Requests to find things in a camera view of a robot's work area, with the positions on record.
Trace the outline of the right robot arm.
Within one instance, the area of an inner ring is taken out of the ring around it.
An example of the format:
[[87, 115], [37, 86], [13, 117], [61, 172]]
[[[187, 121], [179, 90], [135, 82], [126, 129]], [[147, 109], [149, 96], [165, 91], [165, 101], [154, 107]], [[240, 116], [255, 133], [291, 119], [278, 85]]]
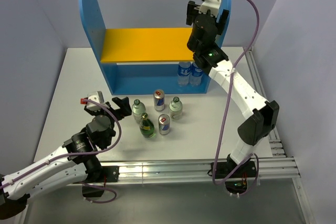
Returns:
[[245, 163], [259, 141], [274, 129], [279, 104], [258, 94], [216, 43], [217, 37], [224, 34], [230, 15], [229, 10], [220, 9], [221, 3], [222, 0], [204, 0], [200, 5], [188, 2], [186, 24], [192, 32], [187, 47], [196, 65], [227, 92], [227, 100], [235, 102], [245, 119], [237, 129], [237, 144], [223, 165], [224, 171], [237, 177], [245, 171]]

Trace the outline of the green Perrier bottle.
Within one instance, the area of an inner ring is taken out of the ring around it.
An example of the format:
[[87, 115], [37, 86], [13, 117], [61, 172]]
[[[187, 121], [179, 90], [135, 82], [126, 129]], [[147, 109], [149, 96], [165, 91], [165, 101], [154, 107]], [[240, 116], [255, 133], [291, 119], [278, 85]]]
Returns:
[[155, 127], [153, 122], [149, 119], [147, 113], [141, 114], [141, 121], [139, 124], [141, 134], [146, 138], [151, 138], [155, 136]]

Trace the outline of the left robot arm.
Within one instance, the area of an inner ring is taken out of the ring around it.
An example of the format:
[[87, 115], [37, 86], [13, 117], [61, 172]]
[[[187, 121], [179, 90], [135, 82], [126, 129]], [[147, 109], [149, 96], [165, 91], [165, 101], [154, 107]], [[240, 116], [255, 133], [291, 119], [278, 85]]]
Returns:
[[1, 176], [1, 219], [9, 219], [25, 210], [37, 196], [73, 183], [89, 186], [102, 176], [97, 155], [114, 148], [121, 138], [120, 121], [132, 114], [129, 98], [112, 98], [113, 109], [96, 92], [80, 103], [93, 119], [62, 146], [9, 175]]

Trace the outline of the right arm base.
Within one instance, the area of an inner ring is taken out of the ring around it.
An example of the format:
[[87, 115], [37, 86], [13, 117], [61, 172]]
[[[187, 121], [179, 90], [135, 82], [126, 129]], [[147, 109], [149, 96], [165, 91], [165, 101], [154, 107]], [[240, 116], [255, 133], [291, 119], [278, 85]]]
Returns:
[[215, 179], [228, 178], [224, 182], [225, 189], [232, 195], [242, 195], [257, 183], [259, 176], [259, 163], [248, 160], [232, 172], [228, 162], [219, 162], [216, 166]]

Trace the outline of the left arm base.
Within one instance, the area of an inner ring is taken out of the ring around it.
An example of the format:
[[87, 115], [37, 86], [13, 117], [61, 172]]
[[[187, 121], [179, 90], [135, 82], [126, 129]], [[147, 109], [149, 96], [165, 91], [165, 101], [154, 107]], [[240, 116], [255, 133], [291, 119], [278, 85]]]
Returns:
[[[104, 187], [107, 183], [116, 183], [118, 178], [119, 166], [102, 166], [101, 171], [90, 173], [84, 183], [98, 184], [98, 187]], [[82, 185], [81, 192], [85, 199], [96, 200], [103, 195], [104, 190]]]

